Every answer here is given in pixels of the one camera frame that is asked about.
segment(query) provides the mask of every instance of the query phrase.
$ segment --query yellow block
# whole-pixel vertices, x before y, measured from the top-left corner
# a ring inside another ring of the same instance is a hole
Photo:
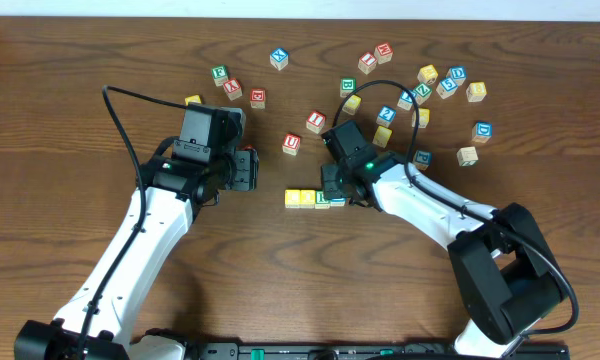
[[[284,207],[297,209],[300,207],[300,190],[284,191]]]
[[[373,136],[373,144],[378,145],[381,148],[387,147],[387,143],[389,142],[389,138],[393,130],[387,129],[384,126],[378,126],[378,130],[376,130],[376,134]]]
[[[431,85],[431,84],[435,83],[437,79],[438,79],[438,72],[436,71],[436,68],[433,67],[433,65],[427,65],[427,66],[421,68],[420,72],[418,73],[418,80],[421,83],[424,83],[427,85]]]
[[[300,191],[300,207],[303,209],[313,209],[316,207],[316,191],[301,190]]]
[[[188,98],[184,99],[185,104],[189,105],[190,102],[195,102],[198,104],[202,104],[202,100],[200,99],[200,95],[193,95],[193,96],[189,96]]]
[[[487,96],[487,87],[483,82],[471,83],[467,87],[467,100],[469,102],[482,101]]]
[[[359,96],[353,95],[349,98],[349,100],[347,100],[346,103],[344,103],[342,111],[346,112],[349,115],[355,115],[356,111],[358,111],[358,108],[360,107],[361,102],[362,99]]]
[[[418,126],[418,128],[426,128],[427,125],[429,124],[429,119],[431,117],[431,112],[429,111],[429,109],[424,109],[424,108],[419,108],[418,111],[420,112],[420,126]],[[413,115],[411,115],[411,127],[415,127],[416,126],[416,112],[413,112]]]

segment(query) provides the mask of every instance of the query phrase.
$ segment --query white wall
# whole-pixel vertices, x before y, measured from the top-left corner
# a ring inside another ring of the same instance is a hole
[[[600,0],[0,0],[0,15],[600,21]]]

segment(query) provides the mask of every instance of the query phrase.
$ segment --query wood grain surface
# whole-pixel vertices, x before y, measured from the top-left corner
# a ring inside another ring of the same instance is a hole
[[[389,41],[393,60],[366,76],[358,57]],[[269,53],[282,46],[282,71]],[[226,64],[266,110],[229,101],[210,68]],[[479,202],[518,202],[540,224],[581,303],[564,341],[573,359],[600,359],[600,24],[422,21],[0,18],[0,359],[27,319],[50,321],[117,231],[133,168],[100,89],[116,85],[183,102],[239,106],[244,144],[260,155],[258,189],[225,193],[167,259],[135,327],[245,342],[389,342],[458,335],[468,320],[446,252],[398,218],[362,208],[284,209],[286,188],[317,188],[330,161],[305,128],[333,117],[339,79],[414,86],[421,66],[464,65],[489,94],[469,104],[466,83],[426,107],[418,148],[427,176]],[[365,90],[355,116],[369,139],[399,91]],[[112,95],[141,160],[177,135],[180,110]],[[392,150],[404,151],[411,112],[398,110]],[[480,161],[460,168],[476,121],[494,126]],[[285,155],[285,133],[302,136]],[[569,316],[559,306],[538,326]]]

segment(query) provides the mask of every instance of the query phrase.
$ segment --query alphabet cube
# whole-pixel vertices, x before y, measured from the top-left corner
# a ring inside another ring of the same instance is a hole
[[[331,206],[344,206],[347,203],[347,199],[331,199]]]
[[[467,100],[469,102],[482,101],[487,96],[487,87],[483,82],[471,83],[467,87]]]
[[[418,150],[413,157],[413,165],[418,170],[427,170],[429,165],[431,165],[431,157],[432,155],[430,152]]]
[[[331,207],[331,202],[324,198],[323,191],[316,191],[316,209],[328,209]]]
[[[227,93],[229,100],[235,100],[242,96],[242,88],[240,87],[240,83],[236,79],[231,79],[226,83],[222,84],[224,87],[224,92]]]
[[[320,130],[324,127],[324,124],[327,122],[327,117],[320,114],[317,111],[311,112],[309,118],[307,119],[307,129],[313,131],[314,133],[320,133]]]
[[[289,64],[289,54],[283,48],[277,48],[273,50],[271,56],[269,56],[269,60],[271,61],[271,65],[280,71]]]
[[[389,127],[394,117],[396,117],[396,111],[388,106],[383,106],[382,110],[378,113],[376,124]]]
[[[386,62],[391,61],[391,57],[393,56],[393,49],[389,45],[389,43],[384,43],[376,46],[375,51],[373,52],[373,56],[378,59],[378,64],[384,64]]]
[[[342,78],[340,79],[340,97],[347,97],[353,90],[356,89],[356,79]]]
[[[458,157],[458,164],[460,166],[471,166],[478,161],[478,153],[473,146],[458,150],[456,156]]]
[[[251,89],[251,107],[254,109],[264,109],[266,94],[264,89]]]
[[[418,103],[418,105],[422,105],[422,103],[427,101],[429,96],[431,96],[431,93],[433,91],[427,85],[419,84],[418,86],[416,86],[415,89],[413,89],[413,92],[416,95],[416,102]]]
[[[429,119],[431,117],[431,112],[429,109],[418,108],[418,113],[420,114],[420,122],[418,124],[419,129],[424,129],[429,124]],[[413,112],[411,115],[411,127],[416,126],[416,112]]]
[[[387,143],[389,142],[392,133],[393,130],[387,129],[384,126],[378,126],[378,130],[376,130],[376,134],[373,136],[372,143],[381,148],[385,148],[387,147]]]
[[[346,112],[349,115],[355,115],[358,111],[358,108],[360,108],[361,102],[362,99],[358,95],[353,95],[349,98],[349,100],[347,100],[346,103],[344,103],[342,111]]]
[[[454,66],[447,72],[447,77],[460,86],[467,79],[467,72],[464,70],[464,66]]]
[[[444,80],[440,80],[436,92],[441,98],[446,99],[453,95],[456,90],[458,90],[458,84],[456,84],[453,80],[446,78]]]
[[[193,96],[189,96],[188,98],[184,99],[184,103],[186,105],[189,105],[190,102],[202,104],[202,99],[200,99],[200,95],[193,95]]]
[[[476,126],[473,127],[473,137],[471,141],[486,143],[491,139],[491,131],[491,124],[482,121],[478,122],[476,123]]]
[[[411,90],[409,90],[409,92],[411,93],[411,95],[413,95],[414,98],[416,97],[416,93],[414,93]],[[405,110],[411,110],[412,106],[413,101],[411,101],[411,98],[409,97],[409,95],[407,95],[407,92],[403,91],[400,95],[400,99],[398,99],[398,107],[403,108]]]
[[[212,68],[211,75],[213,75],[213,82],[216,83],[216,86],[222,86],[222,84],[229,80],[229,72],[227,71],[227,67],[224,65]]]
[[[432,85],[438,79],[438,72],[433,65],[427,65],[418,72],[418,81],[423,84]]]
[[[282,151],[287,154],[296,156],[300,149],[300,137],[292,134],[287,134],[282,142]]]
[[[300,207],[302,209],[313,209],[316,207],[315,190],[300,190]]]
[[[284,207],[287,209],[300,208],[300,190],[284,191]]]
[[[369,52],[362,55],[358,61],[358,69],[367,75],[376,68],[376,65],[378,65],[378,59]]]

